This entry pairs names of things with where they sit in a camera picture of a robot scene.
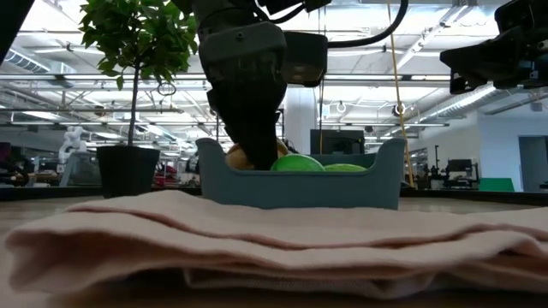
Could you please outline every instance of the green ball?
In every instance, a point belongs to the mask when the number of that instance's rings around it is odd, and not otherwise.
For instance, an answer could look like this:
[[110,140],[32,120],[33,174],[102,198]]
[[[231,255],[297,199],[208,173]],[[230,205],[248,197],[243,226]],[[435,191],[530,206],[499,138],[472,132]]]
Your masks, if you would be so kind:
[[329,166],[325,166],[325,171],[330,172],[363,172],[367,171],[367,168],[353,165],[353,164],[347,164],[347,163],[336,163]]
[[289,154],[278,158],[271,171],[325,171],[324,166],[312,157],[301,154]]

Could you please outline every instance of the desk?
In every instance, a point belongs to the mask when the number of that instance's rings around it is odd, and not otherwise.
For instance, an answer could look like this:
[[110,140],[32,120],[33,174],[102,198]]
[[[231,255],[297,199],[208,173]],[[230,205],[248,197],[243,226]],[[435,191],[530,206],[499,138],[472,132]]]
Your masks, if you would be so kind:
[[[68,205],[98,197],[38,199],[2,202],[0,204],[0,239],[6,232],[24,222],[39,219],[62,211]],[[401,210],[448,211],[469,213],[498,210],[523,210],[533,208],[523,205],[494,204],[438,198],[403,198]],[[453,307],[546,307],[547,295],[520,293],[425,293],[411,299],[379,302],[353,296],[330,294],[293,294],[234,291],[191,291],[173,286],[162,290],[155,283],[134,281],[129,284],[97,287],[85,292],[51,297],[42,294],[13,294],[7,284],[9,256],[0,247],[0,303],[6,308],[440,308]]]

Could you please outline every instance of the pink towel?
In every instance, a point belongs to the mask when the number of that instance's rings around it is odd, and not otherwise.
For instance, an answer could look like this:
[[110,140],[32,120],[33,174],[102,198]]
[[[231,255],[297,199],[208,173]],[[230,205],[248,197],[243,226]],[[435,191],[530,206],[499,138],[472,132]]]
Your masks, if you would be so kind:
[[15,291],[67,293],[180,268],[199,288],[394,299],[465,282],[548,292],[548,209],[258,210],[169,191],[74,205],[16,228],[6,247]]

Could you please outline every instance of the ceiling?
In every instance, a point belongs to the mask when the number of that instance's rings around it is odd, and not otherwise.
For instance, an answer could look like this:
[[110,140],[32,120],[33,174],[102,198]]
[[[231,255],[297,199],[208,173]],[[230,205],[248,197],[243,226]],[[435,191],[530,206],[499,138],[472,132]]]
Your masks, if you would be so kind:
[[[93,46],[89,50],[84,50],[80,44],[82,39],[82,33],[78,31],[78,23],[82,17],[80,5],[85,1],[57,2],[56,6],[51,4],[50,0],[35,1],[14,42],[13,50],[51,68],[63,68],[64,73],[98,74],[96,64],[102,58],[100,51],[95,50]],[[493,20],[493,14],[495,9],[506,1],[480,0],[480,6],[470,8],[452,7],[454,2],[452,0],[411,1],[403,23],[394,33],[399,75],[413,75],[419,79],[424,75],[440,75],[437,77],[440,81],[437,82],[427,80],[402,83],[400,96],[407,107],[408,119],[440,108],[448,99],[451,99],[447,81],[450,70],[438,59],[441,50],[477,44],[497,35],[497,24]],[[397,9],[397,5],[392,5],[393,16]],[[450,27],[439,26],[440,21],[447,20]],[[311,14],[301,13],[293,20],[282,24],[281,27],[284,30],[303,32],[317,33],[320,30],[329,40],[348,40],[380,33],[389,24],[387,5],[384,1],[336,0],[325,9]],[[326,121],[397,122],[391,112],[397,101],[394,79],[360,80],[366,74],[380,75],[383,78],[393,74],[391,48],[388,38],[362,48],[330,50],[328,75],[337,77],[338,74],[345,74],[350,77],[345,77],[346,81],[327,80],[325,82],[323,103],[329,110],[325,114]],[[0,70],[4,74],[29,74],[28,71],[8,62],[4,62]],[[189,73],[203,73],[197,56],[193,56],[190,60]],[[69,103],[69,108],[91,110],[99,105],[107,108],[128,108],[131,101],[131,91],[118,92],[109,80],[74,80],[71,81],[74,87],[68,90],[59,85],[52,85],[46,80],[15,79],[0,80],[0,87],[8,83],[37,97],[31,98],[25,95],[17,99],[10,97],[8,102],[2,101],[4,107],[52,108],[62,104],[66,106],[66,103]],[[145,132],[143,139],[161,141],[166,135],[171,135],[181,142],[186,142],[214,133],[216,129],[214,125],[209,127],[197,125],[199,122],[216,120],[208,110],[206,97],[208,84],[203,77],[196,80],[184,79],[186,78],[176,82],[178,91],[171,97],[163,97],[154,91],[156,85],[142,83],[142,88],[146,91],[139,93],[138,108],[149,111],[140,112],[140,119],[151,122],[194,122],[195,125],[159,126],[164,133],[154,136],[154,132]],[[177,112],[166,112],[169,109]],[[21,116],[29,115],[15,116],[16,120],[20,121]],[[83,122],[115,121],[123,117],[123,115],[100,116],[77,112],[64,116],[70,120]],[[44,119],[35,117],[34,120],[43,121]],[[124,135],[124,128],[109,127],[108,132]],[[386,129],[379,129],[373,134],[385,135]],[[226,140],[226,146],[229,146],[230,142]]]

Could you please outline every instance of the blue basket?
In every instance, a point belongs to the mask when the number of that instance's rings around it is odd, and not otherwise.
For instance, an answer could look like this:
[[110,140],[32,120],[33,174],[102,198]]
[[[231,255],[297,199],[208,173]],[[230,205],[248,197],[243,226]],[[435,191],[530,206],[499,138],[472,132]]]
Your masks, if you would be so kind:
[[372,155],[313,156],[322,164],[352,163],[364,172],[242,171],[229,167],[221,145],[196,141],[202,195],[220,204],[260,209],[371,207],[397,210],[405,140],[391,139]]

